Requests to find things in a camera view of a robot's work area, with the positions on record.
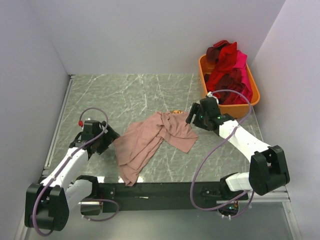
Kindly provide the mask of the magenta t shirt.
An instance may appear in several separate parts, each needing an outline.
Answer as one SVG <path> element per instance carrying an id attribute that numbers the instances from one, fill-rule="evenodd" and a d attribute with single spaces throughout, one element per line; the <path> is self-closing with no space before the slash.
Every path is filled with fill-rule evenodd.
<path id="1" fill-rule="evenodd" d="M 237 57 L 235 65 L 233 66 L 233 70 L 239 70 L 241 73 L 241 83 L 243 89 L 240 91 L 242 95 L 244 95 L 249 102 L 252 100 L 253 91 L 247 74 L 247 55 L 242 53 L 240 50 L 237 50 Z"/>

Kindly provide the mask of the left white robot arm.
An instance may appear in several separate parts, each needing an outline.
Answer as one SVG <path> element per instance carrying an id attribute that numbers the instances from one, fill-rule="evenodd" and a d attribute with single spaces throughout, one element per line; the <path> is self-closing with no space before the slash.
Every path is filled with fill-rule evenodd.
<path id="1" fill-rule="evenodd" d="M 92 155 L 102 154 L 120 135 L 105 121 L 80 121 L 82 130 L 69 144 L 58 166 L 39 183 L 26 190 L 24 225 L 38 231 L 61 231 L 70 211 L 83 199 L 101 196 L 96 176 L 76 174 Z"/>

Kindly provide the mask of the pink t shirt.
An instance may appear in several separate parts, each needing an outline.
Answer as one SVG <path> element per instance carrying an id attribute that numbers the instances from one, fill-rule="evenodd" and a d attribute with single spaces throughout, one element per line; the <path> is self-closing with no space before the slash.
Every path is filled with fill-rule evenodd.
<path id="1" fill-rule="evenodd" d="M 133 186 L 141 170 L 166 141 L 188 153 L 198 135 L 186 122 L 189 113 L 181 110 L 157 111 L 144 121 L 133 122 L 113 143 L 120 177 L 126 186 Z"/>

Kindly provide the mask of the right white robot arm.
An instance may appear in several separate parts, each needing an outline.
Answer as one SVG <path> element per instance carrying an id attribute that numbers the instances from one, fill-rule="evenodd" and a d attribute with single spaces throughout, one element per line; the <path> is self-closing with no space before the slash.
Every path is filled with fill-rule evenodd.
<path id="1" fill-rule="evenodd" d="M 230 200 L 239 191 L 254 191 L 263 196 L 290 182 L 284 150 L 262 142 L 229 114 L 221 114 L 215 98 L 207 97 L 193 103 L 186 123 L 215 132 L 249 161 L 248 172 L 232 173 L 221 179 L 219 193 L 222 198 Z"/>

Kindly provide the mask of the black base beam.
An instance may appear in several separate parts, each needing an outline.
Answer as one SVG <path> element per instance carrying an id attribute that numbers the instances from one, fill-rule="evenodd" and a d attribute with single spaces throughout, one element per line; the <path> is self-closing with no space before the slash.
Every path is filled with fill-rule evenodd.
<path id="1" fill-rule="evenodd" d="M 113 200 L 121 211 L 189 210 L 190 182 L 97 183 L 92 191 L 97 198 Z M 218 201 L 228 201 L 242 191 L 232 192 L 220 181 L 196 182 L 193 188 L 194 202 L 201 208 L 217 206 Z"/>

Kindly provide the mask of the dark maroon t shirt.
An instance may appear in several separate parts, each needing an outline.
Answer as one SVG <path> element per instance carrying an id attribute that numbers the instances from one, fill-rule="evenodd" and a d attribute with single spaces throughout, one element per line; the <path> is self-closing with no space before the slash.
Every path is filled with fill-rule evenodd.
<path id="1" fill-rule="evenodd" d="M 208 63 L 217 63 L 219 60 L 219 55 L 223 47 L 228 46 L 230 43 L 227 40 L 221 40 L 212 47 L 206 50 L 206 60 Z"/>

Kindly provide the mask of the bright red t shirt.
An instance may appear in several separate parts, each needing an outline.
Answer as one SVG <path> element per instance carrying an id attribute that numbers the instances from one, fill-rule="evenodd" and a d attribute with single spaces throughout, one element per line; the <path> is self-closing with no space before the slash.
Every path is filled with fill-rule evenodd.
<path id="1" fill-rule="evenodd" d="M 222 48 L 219 54 L 218 62 L 211 63 L 215 67 L 206 81 L 206 89 L 208 92 L 216 90 L 216 84 L 225 75 L 229 74 L 236 64 L 238 43 L 233 42 Z"/>

